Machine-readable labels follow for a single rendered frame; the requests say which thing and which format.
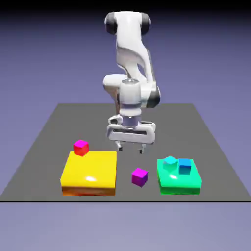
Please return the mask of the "small magenta cube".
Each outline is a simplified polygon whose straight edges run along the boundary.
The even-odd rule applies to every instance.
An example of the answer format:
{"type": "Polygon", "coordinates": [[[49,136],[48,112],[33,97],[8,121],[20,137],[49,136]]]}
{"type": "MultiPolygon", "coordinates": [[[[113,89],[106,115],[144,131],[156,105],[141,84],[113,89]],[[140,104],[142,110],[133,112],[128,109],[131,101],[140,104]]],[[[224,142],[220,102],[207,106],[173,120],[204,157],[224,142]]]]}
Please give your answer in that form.
{"type": "Polygon", "coordinates": [[[143,187],[148,181],[148,174],[149,172],[147,170],[136,168],[131,173],[131,182],[139,187],[143,187]]]}

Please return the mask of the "small blue cube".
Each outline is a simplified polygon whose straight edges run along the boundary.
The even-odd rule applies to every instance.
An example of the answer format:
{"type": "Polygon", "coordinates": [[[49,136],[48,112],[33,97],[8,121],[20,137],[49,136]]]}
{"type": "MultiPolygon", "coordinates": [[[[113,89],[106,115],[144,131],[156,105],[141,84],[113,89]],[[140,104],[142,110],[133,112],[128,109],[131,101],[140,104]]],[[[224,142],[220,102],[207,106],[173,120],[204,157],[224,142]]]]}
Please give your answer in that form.
{"type": "Polygon", "coordinates": [[[191,172],[191,159],[189,158],[180,158],[179,163],[179,174],[180,175],[189,175],[191,172]]]}

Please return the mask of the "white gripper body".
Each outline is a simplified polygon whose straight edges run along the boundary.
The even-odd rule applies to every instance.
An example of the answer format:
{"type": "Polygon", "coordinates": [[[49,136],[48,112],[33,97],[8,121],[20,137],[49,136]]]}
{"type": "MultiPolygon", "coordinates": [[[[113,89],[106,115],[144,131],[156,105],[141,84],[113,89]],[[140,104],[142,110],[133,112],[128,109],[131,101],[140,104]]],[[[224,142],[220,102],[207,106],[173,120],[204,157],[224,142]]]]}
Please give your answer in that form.
{"type": "Polygon", "coordinates": [[[153,122],[139,122],[134,128],[123,125],[109,124],[106,135],[113,141],[153,144],[155,142],[156,125],[153,122]]]}

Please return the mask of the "small red cube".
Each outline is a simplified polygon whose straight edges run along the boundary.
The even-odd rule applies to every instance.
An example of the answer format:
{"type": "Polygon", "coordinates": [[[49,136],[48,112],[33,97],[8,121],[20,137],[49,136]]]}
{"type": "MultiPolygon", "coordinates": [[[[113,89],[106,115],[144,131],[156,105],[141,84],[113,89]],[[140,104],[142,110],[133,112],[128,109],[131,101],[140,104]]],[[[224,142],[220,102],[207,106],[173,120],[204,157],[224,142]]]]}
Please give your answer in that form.
{"type": "Polygon", "coordinates": [[[74,153],[79,156],[84,156],[89,152],[89,143],[83,140],[78,140],[73,144],[74,153]]]}

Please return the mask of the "large yellow box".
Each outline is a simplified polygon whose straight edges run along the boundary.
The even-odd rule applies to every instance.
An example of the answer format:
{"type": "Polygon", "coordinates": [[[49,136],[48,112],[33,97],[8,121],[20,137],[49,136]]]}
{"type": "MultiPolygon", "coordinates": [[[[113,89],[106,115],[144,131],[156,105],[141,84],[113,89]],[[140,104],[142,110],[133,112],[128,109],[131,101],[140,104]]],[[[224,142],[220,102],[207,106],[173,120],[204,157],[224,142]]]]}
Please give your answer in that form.
{"type": "Polygon", "coordinates": [[[116,151],[90,151],[79,156],[71,151],[60,178],[64,196],[114,196],[116,151]]]}

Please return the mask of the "small cyan cube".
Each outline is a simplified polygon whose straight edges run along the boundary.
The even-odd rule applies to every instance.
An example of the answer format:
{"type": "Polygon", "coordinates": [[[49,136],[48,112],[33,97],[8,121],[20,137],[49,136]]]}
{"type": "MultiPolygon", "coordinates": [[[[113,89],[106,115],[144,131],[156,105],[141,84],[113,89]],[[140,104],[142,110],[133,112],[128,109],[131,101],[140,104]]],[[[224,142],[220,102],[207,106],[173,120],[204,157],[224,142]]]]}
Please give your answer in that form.
{"type": "Polygon", "coordinates": [[[178,168],[178,159],[174,158],[173,156],[168,156],[163,159],[164,170],[171,173],[177,168],[178,168]]]}

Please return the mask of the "large green box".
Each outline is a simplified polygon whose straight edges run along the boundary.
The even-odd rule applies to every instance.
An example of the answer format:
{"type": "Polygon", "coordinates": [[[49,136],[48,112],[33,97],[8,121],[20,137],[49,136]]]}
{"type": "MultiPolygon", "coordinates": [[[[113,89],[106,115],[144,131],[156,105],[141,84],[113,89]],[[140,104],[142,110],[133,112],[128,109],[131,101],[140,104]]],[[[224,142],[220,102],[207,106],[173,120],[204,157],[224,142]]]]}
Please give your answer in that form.
{"type": "Polygon", "coordinates": [[[198,195],[201,191],[202,180],[198,169],[191,159],[191,172],[189,175],[179,174],[178,168],[173,172],[163,169],[163,159],[158,159],[156,173],[161,195],[198,195]]]}

